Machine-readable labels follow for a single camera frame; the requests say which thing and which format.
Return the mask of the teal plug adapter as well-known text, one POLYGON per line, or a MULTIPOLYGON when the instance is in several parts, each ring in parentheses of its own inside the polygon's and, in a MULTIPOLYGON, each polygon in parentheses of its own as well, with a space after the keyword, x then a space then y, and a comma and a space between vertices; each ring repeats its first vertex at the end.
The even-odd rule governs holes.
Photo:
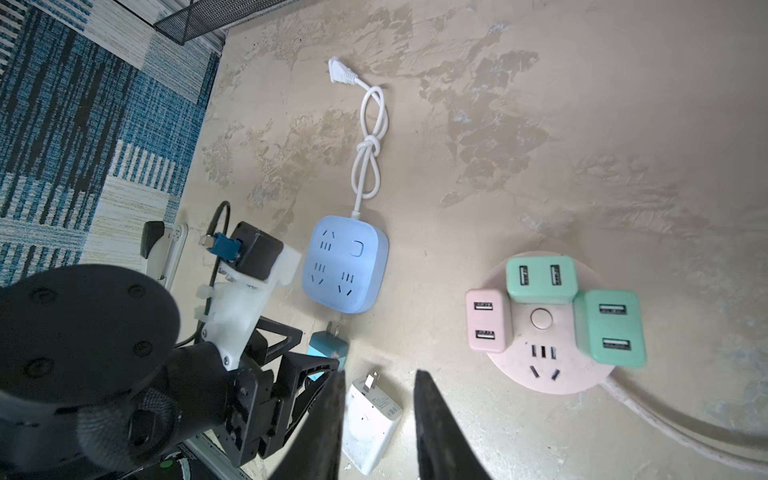
POLYGON ((338 361, 338 369, 344 370, 349 352, 349 343, 340 336, 338 322, 329 322, 323 331, 314 332, 309 340, 307 354, 331 358, 338 361))

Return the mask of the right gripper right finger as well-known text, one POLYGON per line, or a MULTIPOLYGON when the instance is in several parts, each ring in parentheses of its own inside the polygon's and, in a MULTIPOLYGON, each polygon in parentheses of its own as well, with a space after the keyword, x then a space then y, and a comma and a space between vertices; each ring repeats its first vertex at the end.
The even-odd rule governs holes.
POLYGON ((454 419, 432 376, 414 384, 416 450, 421 479, 490 479, 454 419))

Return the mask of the light green plug adapter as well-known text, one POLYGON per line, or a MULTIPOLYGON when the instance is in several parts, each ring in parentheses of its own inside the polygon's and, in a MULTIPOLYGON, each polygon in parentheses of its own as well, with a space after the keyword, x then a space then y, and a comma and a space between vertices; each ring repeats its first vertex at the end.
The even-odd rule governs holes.
POLYGON ((576 265, 568 256, 512 257, 505 272, 507 292, 520 304, 565 305, 578 292, 576 265))

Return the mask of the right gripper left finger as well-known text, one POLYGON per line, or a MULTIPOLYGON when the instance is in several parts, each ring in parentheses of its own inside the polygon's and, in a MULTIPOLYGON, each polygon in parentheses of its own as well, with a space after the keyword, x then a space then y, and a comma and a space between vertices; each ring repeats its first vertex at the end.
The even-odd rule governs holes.
POLYGON ((271 479, 338 478, 345 394, 345 372, 334 372, 271 479))

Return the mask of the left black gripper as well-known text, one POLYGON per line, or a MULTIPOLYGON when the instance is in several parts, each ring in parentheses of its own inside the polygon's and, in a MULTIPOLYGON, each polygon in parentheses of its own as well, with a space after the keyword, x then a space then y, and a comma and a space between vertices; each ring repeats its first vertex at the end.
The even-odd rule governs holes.
POLYGON ((282 449, 327 377, 338 370, 335 358, 290 352, 302 338, 300 329, 264 316, 256 323, 221 426, 221 446, 233 466, 282 449), (279 340, 271 343, 264 333, 279 340))

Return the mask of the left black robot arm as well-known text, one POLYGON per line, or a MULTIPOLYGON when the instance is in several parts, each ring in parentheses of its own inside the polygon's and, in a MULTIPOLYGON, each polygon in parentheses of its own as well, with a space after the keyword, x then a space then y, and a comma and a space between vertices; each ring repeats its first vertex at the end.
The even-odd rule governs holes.
POLYGON ((262 314, 266 289, 200 293, 209 316, 181 347, 172 295, 133 270, 69 266, 3 288, 2 477, 130 474, 209 431, 238 467, 280 450, 326 398, 337 443, 338 362, 296 351, 301 331, 262 314))

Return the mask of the pink plug adapter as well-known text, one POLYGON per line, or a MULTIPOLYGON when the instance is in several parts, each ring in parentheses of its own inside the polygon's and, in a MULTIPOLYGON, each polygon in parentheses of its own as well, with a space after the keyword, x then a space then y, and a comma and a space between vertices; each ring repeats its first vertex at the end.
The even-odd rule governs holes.
POLYGON ((465 295, 468 345, 471 350, 502 353, 511 344, 510 301, 498 289, 471 289, 465 295))

